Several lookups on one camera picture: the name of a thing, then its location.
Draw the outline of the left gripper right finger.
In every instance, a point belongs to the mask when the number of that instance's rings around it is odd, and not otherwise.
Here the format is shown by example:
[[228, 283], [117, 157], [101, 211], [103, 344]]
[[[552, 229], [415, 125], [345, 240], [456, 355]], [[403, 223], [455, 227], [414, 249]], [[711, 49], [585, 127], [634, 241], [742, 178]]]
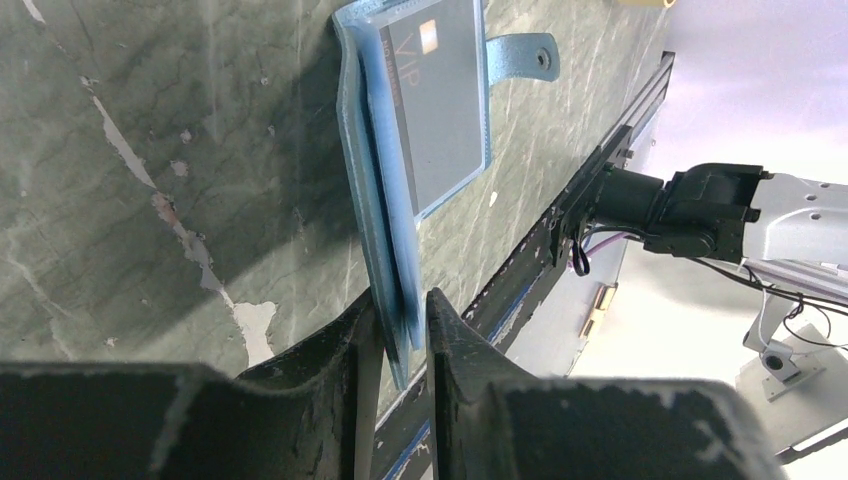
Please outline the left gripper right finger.
[[702, 380], [539, 378], [426, 297], [437, 479], [780, 479], [748, 404]]

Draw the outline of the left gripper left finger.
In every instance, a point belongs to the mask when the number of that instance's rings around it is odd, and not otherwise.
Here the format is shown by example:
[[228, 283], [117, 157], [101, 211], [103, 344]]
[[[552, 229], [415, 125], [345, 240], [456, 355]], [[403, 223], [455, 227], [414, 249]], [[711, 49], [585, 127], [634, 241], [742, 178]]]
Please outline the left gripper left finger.
[[5, 479], [366, 479], [382, 344], [360, 295], [236, 377], [200, 363], [5, 362]]

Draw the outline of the blue card holder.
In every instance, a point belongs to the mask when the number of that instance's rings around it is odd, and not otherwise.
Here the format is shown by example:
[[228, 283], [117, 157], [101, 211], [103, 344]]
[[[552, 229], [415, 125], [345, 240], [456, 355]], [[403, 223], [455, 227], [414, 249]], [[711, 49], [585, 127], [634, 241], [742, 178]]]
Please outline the blue card holder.
[[424, 346], [420, 223], [492, 163], [490, 90], [553, 82], [548, 32], [489, 37], [479, 1], [354, 1], [332, 17], [337, 118], [370, 291], [395, 386]]

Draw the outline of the grey VIP credit card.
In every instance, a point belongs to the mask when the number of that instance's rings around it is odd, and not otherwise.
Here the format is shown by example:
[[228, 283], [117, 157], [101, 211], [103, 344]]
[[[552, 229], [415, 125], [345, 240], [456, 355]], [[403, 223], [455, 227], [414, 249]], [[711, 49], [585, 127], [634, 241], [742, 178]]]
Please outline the grey VIP credit card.
[[399, 1], [372, 19], [389, 79], [416, 219], [484, 168], [481, 4]]

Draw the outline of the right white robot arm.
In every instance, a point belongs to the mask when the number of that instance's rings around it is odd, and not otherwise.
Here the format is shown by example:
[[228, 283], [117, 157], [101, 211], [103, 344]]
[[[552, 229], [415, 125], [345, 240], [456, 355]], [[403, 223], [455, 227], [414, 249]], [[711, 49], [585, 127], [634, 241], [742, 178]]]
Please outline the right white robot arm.
[[628, 233], [656, 254], [847, 262], [846, 186], [761, 166], [701, 164], [668, 181], [613, 169], [587, 213], [591, 224]]

